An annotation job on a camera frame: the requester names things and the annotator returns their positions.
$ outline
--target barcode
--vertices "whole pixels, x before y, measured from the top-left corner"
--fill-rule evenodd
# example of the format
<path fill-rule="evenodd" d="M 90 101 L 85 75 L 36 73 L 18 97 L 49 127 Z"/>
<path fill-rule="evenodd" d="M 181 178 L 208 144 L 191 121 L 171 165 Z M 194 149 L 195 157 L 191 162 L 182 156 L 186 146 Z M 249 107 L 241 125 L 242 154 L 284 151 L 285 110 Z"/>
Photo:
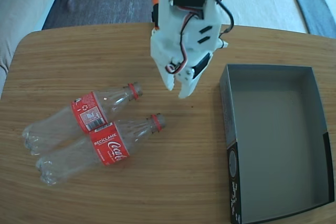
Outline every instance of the barcode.
<path fill-rule="evenodd" d="M 103 118 L 99 118 L 95 121 L 93 121 L 92 123 L 89 123 L 86 125 L 86 128 L 88 129 L 88 131 L 92 131 L 94 129 L 96 129 L 97 127 L 101 126 L 105 124 L 105 121 Z"/>
<path fill-rule="evenodd" d="M 98 129 L 94 130 L 94 132 L 101 131 L 101 130 L 107 128 L 107 127 L 110 127 L 112 124 L 113 124 L 113 123 L 109 123 L 109 124 L 107 124 L 107 125 L 104 125 L 104 126 L 102 126 L 102 127 L 99 127 Z"/>

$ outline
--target wood grain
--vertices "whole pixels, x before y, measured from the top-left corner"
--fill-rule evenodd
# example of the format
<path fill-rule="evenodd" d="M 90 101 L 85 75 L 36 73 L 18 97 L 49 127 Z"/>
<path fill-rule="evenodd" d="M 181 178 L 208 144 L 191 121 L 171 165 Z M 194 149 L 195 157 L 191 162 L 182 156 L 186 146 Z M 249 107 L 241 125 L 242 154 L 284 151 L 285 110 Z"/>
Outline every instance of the wood grain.
<path fill-rule="evenodd" d="M 150 57 L 151 24 L 61 28 L 18 46 L 0 103 L 0 223 L 229 223 L 219 78 L 227 63 L 313 66 L 336 154 L 336 40 L 236 27 L 195 93 L 166 91 Z M 58 187 L 39 181 L 21 132 L 91 90 L 142 84 L 124 117 L 166 116 L 167 127 L 114 167 Z M 335 204 L 274 223 L 336 223 Z"/>

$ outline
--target gray box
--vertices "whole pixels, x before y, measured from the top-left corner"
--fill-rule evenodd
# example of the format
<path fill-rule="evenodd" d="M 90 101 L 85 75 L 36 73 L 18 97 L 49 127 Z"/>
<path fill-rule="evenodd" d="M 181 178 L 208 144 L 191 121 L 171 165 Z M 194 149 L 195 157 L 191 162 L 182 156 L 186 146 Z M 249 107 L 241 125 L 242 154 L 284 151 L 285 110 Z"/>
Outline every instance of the gray box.
<path fill-rule="evenodd" d="M 229 64 L 220 84 L 231 223 L 333 202 L 330 141 L 312 68 Z"/>

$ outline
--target bottle neck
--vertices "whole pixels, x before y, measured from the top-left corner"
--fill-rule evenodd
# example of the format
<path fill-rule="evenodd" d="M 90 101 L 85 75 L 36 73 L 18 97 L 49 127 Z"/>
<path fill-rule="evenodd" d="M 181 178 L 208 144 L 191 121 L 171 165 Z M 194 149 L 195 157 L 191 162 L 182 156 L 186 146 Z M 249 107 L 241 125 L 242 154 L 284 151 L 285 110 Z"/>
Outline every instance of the bottle neck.
<path fill-rule="evenodd" d="M 148 118 L 148 120 L 152 133 L 160 132 L 163 128 L 165 128 L 165 119 L 163 115 L 152 115 L 150 118 Z"/>
<path fill-rule="evenodd" d="M 137 82 L 130 83 L 127 87 L 124 87 L 124 89 L 130 101 L 133 99 L 137 100 L 142 96 L 142 89 Z"/>

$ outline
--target plastic bottle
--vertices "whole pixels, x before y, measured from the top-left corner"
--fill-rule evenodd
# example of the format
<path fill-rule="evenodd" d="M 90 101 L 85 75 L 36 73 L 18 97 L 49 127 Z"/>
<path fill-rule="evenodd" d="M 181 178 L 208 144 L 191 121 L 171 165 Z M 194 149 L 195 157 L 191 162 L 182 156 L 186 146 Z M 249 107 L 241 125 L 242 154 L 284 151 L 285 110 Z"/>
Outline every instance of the plastic bottle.
<path fill-rule="evenodd" d="M 165 127 L 160 114 L 142 121 L 115 121 L 102 126 L 75 143 L 41 157 L 36 167 L 40 179 L 55 185 L 94 165 L 110 165 L 127 158 L 136 145 Z"/>
<path fill-rule="evenodd" d="M 25 146 L 32 155 L 47 153 L 65 140 L 111 122 L 129 101 L 141 95 L 138 83 L 91 92 L 49 118 L 26 127 L 22 133 Z"/>

